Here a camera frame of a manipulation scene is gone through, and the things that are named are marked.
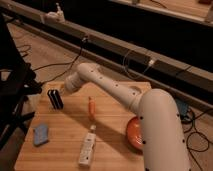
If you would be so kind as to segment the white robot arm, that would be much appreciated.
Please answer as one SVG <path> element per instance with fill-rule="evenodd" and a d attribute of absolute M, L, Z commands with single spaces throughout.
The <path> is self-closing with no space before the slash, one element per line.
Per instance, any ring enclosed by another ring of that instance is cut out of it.
<path fill-rule="evenodd" d="M 145 93 L 103 75 L 95 63 L 81 63 L 65 79 L 74 93 L 92 82 L 134 113 L 142 132 L 145 171 L 190 171 L 190 161 L 180 115 L 174 98 L 165 90 Z"/>

